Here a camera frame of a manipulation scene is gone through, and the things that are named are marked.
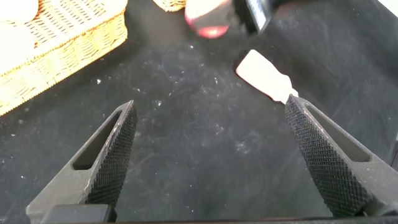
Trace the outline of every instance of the black table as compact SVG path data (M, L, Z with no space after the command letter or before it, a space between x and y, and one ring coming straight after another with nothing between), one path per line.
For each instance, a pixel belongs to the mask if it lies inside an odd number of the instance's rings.
M0 223L24 208L119 105L138 128L119 220L329 216L275 103L233 67L256 49L389 162L398 132L397 19L377 1L320 1L260 37L196 37L183 12L130 1L119 48L0 117Z

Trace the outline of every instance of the black surface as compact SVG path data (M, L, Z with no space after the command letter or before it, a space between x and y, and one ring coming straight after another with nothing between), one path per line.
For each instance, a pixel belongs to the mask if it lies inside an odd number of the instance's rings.
M291 218L278 218L278 219L267 219L261 221L227 221L227 222L193 222L196 224L394 224L397 223L398 217L388 216L388 217L356 217L347 219L331 219L331 218L316 218L310 220L304 219L291 219ZM180 224L182 222L168 222L169 224Z
M0 223L26 223L25 206L128 100L139 119L119 220L329 216L284 106L232 70L251 48L301 97L392 159L397 19L377 1L319 1L246 42L200 39L183 12L149 0L129 2L126 24L118 49L0 117Z

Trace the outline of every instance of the red object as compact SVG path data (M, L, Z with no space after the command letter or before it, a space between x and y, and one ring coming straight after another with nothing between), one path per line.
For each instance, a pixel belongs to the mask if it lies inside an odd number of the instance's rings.
M196 31L196 33L199 36L205 37L208 39L214 39L214 38L221 37L222 35L227 33L228 28L229 28L228 26L218 26L218 27L206 27L206 28L202 28L200 30L196 30L193 25L194 18L189 18L188 15L185 15L185 20L187 21L187 23L191 27L191 29Z

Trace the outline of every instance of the wicker basket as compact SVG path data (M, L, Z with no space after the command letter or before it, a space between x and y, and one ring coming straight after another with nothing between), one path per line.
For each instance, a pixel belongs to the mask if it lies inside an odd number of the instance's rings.
M185 7L186 0L154 0L166 12L175 12Z
M0 73L0 115L38 95L127 39L127 0L39 0L24 25L35 49L24 63Z

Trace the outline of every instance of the woven basket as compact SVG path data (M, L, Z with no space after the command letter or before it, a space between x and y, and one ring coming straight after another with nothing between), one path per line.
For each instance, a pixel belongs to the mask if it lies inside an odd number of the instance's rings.
M0 73L0 115L38 95L127 39L127 0L39 0L23 25L35 36L24 63Z
M185 7L186 0L154 0L166 12L175 12Z

